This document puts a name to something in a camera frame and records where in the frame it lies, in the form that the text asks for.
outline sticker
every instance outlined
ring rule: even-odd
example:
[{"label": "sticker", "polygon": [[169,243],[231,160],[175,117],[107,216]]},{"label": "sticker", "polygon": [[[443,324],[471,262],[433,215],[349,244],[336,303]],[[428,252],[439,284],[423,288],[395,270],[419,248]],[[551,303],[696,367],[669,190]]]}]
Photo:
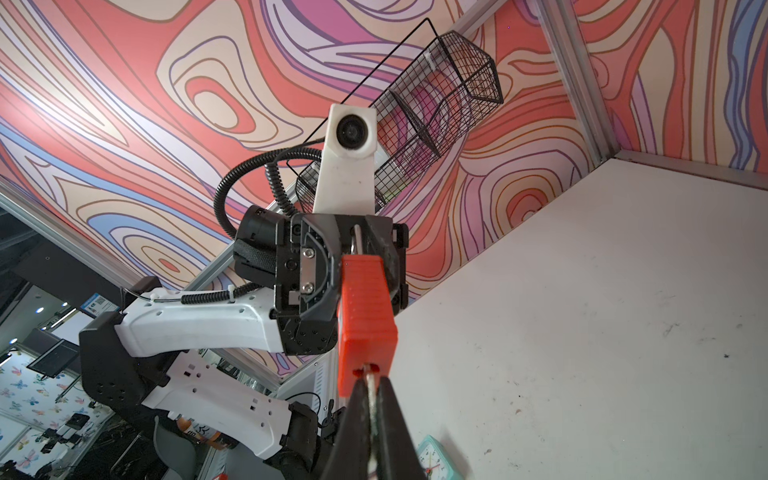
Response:
[{"label": "sticker", "polygon": [[94,293],[87,302],[80,305],[80,308],[93,316],[99,316],[104,312],[116,312],[119,307],[98,293]]}]

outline butterfly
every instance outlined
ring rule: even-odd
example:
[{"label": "butterfly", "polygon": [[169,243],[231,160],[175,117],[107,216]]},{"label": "butterfly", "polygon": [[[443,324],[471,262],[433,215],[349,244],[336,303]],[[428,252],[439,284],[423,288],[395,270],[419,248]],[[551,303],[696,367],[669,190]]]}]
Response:
[{"label": "butterfly", "polygon": [[29,466],[32,465],[32,463],[38,458],[40,458],[40,455],[36,454],[35,450],[30,450],[29,454],[24,457],[24,461],[18,464],[18,466],[22,468],[29,468]]}]

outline camera lens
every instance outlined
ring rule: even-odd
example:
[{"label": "camera lens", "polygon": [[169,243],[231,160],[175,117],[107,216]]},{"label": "camera lens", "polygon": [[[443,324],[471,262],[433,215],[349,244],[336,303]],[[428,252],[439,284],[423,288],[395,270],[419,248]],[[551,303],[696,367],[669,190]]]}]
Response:
[{"label": "camera lens", "polygon": [[344,148],[355,150],[368,140],[366,122],[357,115],[347,115],[336,126],[336,138]]}]

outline bottle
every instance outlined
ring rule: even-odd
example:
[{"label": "bottle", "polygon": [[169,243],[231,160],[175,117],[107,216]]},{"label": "bottle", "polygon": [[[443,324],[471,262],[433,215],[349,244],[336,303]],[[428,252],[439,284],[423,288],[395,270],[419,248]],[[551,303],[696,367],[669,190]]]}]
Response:
[{"label": "bottle", "polygon": [[239,445],[239,442],[229,435],[212,429],[208,425],[195,422],[194,419],[185,419],[181,415],[176,419],[176,426],[194,442],[210,445],[216,450],[233,449]]}]

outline red plastic block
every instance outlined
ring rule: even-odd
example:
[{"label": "red plastic block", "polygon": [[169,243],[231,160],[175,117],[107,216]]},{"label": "red plastic block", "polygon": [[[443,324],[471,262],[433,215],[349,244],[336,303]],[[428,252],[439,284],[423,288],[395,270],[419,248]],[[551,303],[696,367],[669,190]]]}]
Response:
[{"label": "red plastic block", "polygon": [[339,321],[339,396],[349,397],[365,364],[387,376],[395,356],[397,327],[381,257],[342,258]]}]

